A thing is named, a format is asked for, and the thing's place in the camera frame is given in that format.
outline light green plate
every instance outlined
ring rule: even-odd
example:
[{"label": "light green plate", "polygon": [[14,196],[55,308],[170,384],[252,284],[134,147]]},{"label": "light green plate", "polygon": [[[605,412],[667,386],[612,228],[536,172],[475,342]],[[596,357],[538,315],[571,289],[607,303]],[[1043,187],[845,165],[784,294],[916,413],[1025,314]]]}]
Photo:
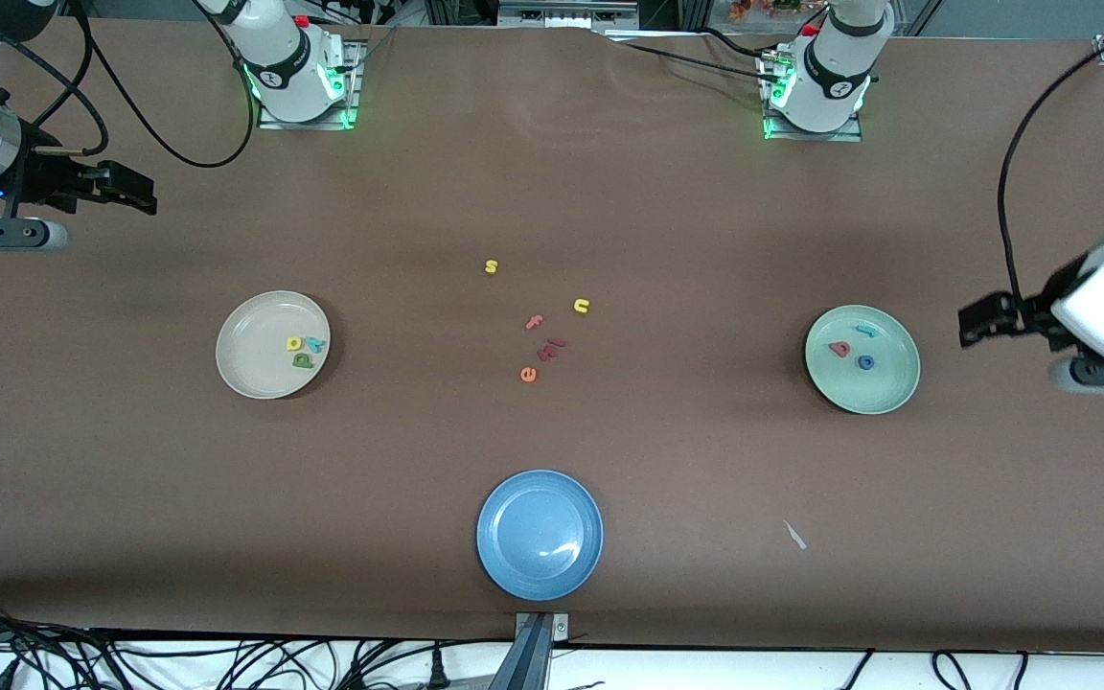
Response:
[{"label": "light green plate", "polygon": [[[847,342],[850,353],[834,353],[831,342]],[[860,358],[875,364],[868,371]],[[875,307],[847,305],[825,311],[811,325],[803,348],[811,383],[842,411],[882,415],[904,405],[919,388],[919,349],[898,319]]]}]

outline brown paper tabletop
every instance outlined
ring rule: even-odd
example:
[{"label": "brown paper tabletop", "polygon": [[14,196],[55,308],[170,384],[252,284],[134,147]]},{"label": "brown paper tabletop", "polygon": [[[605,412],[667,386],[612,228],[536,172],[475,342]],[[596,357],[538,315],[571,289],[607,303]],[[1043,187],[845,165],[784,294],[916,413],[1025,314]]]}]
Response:
[{"label": "brown paper tabletop", "polygon": [[[232,150],[243,98],[209,26],[95,30],[177,148]],[[70,23],[33,47],[74,73]],[[1006,285],[1008,137],[1083,51],[893,40],[867,140],[814,145],[764,141],[743,77],[584,31],[404,28],[355,130],[258,131],[215,171],[167,157],[94,68],[106,156],[156,179],[159,214],[43,210],[70,248],[0,253],[1,606],[407,637],[505,636],[544,607],[588,643],[1104,650],[1104,397],[1052,389],[1045,341],[963,352],[955,326]],[[0,84],[25,115],[59,91],[10,51]],[[52,123],[95,141],[74,99]],[[1009,214],[1027,289],[1103,235],[1104,67],[1031,126]],[[276,288],[323,306],[333,357],[250,401],[215,336]],[[917,341],[894,414],[806,379],[803,336],[845,302]],[[540,363],[549,337],[569,348]],[[576,477],[606,524],[594,577],[546,606],[475,551],[487,493],[526,468]]]}]

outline blue plate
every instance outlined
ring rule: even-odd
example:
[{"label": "blue plate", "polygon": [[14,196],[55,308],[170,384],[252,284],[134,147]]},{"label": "blue plate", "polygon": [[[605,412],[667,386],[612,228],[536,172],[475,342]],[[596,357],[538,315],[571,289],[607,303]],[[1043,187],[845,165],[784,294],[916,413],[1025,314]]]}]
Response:
[{"label": "blue plate", "polygon": [[500,482],[479,511],[479,563],[500,588],[531,602],[582,586],[604,551],[604,519],[585,486],[533,468]]}]

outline plate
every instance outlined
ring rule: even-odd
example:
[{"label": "plate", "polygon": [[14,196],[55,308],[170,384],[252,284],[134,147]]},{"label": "plate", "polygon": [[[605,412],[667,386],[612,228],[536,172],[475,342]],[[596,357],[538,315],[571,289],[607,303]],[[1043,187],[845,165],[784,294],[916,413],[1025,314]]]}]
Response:
[{"label": "plate", "polygon": [[[319,352],[305,344],[287,349],[290,337],[325,341]],[[270,401],[291,396],[315,380],[330,352],[330,323],[318,302],[299,293],[276,289],[251,297],[233,309],[215,340],[215,367],[242,396]],[[312,368],[294,365],[298,353]]]},{"label": "plate", "polygon": [[479,512],[479,563],[505,592],[531,602],[582,586],[604,551],[604,519],[585,486],[535,468],[500,482]]},{"label": "plate", "polygon": [[[846,342],[839,357],[830,344]],[[871,368],[862,368],[871,358]],[[911,332],[875,307],[847,305],[811,325],[803,349],[811,383],[842,411],[882,415],[904,405],[919,388],[919,349]]]}]

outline beige plate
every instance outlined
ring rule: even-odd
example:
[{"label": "beige plate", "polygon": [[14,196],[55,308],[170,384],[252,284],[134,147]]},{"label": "beige plate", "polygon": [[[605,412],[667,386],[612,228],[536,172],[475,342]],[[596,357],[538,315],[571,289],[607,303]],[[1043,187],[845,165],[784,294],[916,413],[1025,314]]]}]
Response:
[{"label": "beige plate", "polygon": [[[289,337],[323,340],[321,351],[309,346],[312,368],[294,367],[286,342]],[[330,323],[318,302],[299,293],[276,289],[251,297],[233,309],[215,340],[215,367],[230,389],[242,396],[268,399],[291,396],[315,380],[330,352]]]}]

